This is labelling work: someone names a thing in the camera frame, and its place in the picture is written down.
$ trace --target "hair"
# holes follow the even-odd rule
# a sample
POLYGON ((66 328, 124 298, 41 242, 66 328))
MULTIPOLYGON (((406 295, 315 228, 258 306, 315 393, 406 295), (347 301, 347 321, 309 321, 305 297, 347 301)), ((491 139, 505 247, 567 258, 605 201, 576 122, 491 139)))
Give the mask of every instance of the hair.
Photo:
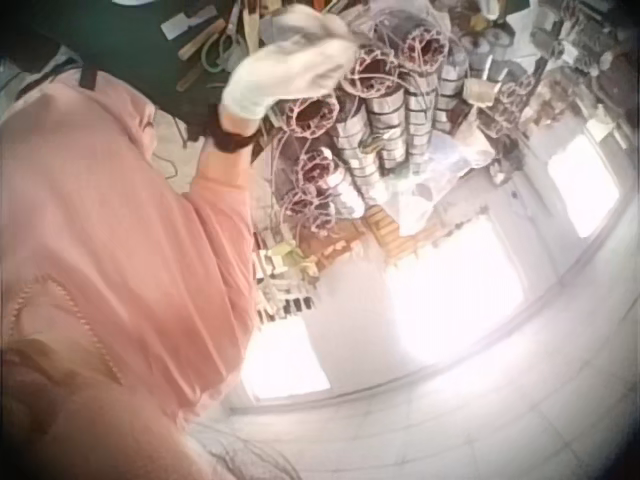
MULTIPOLYGON (((33 472, 28 475, 18 466, 32 463, 29 453, 32 445, 47 434, 54 421, 48 418, 46 411, 34 407, 29 400, 23 401, 17 395, 18 392, 4 388, 10 376, 7 375, 10 370, 7 368, 9 364, 18 364, 42 377, 51 388, 60 388, 71 394, 91 382, 118 384, 115 375, 96 359, 89 346, 79 342, 67 343, 65 346, 73 351, 65 354, 68 350, 56 348, 56 345, 58 344, 52 339, 29 337, 12 340, 2 349, 3 478, 33 477, 33 472), (14 474, 5 472, 6 468, 14 474)), ((203 448, 212 460, 214 471, 223 471, 234 480, 301 480, 302 477, 291 462, 276 450, 224 432, 212 425, 199 424, 199 427, 213 433, 207 440, 210 445, 203 445, 203 448)), ((218 476, 219 473, 216 475, 212 472, 212 478, 218 476)))

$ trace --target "bright window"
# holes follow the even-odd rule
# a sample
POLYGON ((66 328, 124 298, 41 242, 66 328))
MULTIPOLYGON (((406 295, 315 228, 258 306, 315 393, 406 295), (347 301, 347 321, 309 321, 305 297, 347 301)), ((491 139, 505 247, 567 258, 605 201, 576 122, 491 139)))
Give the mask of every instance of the bright window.
POLYGON ((589 139, 580 135, 549 161, 548 168, 578 235, 588 237, 620 195, 600 155, 589 139))
POLYGON ((318 392, 330 386, 304 321, 297 317, 269 323, 253 335, 242 381, 261 400, 318 392))
POLYGON ((518 274, 487 216, 389 276, 401 341, 426 363, 462 354, 523 299, 518 274))

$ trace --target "green table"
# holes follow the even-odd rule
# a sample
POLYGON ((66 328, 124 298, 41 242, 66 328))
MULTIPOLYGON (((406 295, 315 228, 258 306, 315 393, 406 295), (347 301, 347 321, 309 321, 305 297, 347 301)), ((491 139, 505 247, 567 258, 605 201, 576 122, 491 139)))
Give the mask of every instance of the green table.
MULTIPOLYGON (((233 1, 214 4, 228 18, 233 1)), ((36 31, 66 45, 87 64, 126 81, 162 110, 197 125, 206 118, 207 106, 220 99, 221 89, 206 85, 226 83, 228 73, 205 72, 187 91, 176 90, 178 81, 200 61, 198 52, 183 62, 178 50, 210 24, 203 22, 167 40, 160 25, 183 10, 184 0, 156 0, 137 7, 111 0, 28 0, 23 15, 36 31)))

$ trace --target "scissors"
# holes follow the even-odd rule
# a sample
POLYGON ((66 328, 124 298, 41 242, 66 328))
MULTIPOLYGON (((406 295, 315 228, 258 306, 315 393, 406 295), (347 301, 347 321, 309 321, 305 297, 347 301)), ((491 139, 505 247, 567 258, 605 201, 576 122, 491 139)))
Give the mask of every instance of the scissors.
POLYGON ((229 22, 227 23, 227 28, 224 31, 224 34, 220 38, 220 42, 218 43, 218 60, 217 66, 211 66, 207 62, 207 50, 211 46, 211 43, 215 41, 215 37, 211 38, 209 42, 202 49, 202 65, 204 68, 212 73, 219 73, 225 69, 225 62, 232 55, 234 49, 243 48, 244 51, 247 51, 247 47, 244 39, 238 35, 238 20, 240 19, 240 10, 242 8, 242 0, 236 0, 233 5, 233 9, 231 10, 231 15, 229 16, 229 22))

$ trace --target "white glove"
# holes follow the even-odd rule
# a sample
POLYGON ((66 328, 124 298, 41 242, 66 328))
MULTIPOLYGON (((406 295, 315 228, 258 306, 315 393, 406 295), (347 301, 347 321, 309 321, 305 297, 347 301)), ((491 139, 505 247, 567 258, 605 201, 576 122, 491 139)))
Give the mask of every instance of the white glove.
POLYGON ((297 6, 279 17, 298 30, 295 36, 258 50, 233 71, 222 93, 231 113, 261 119, 278 100, 331 92, 351 69, 358 44, 344 22, 301 11, 297 6))

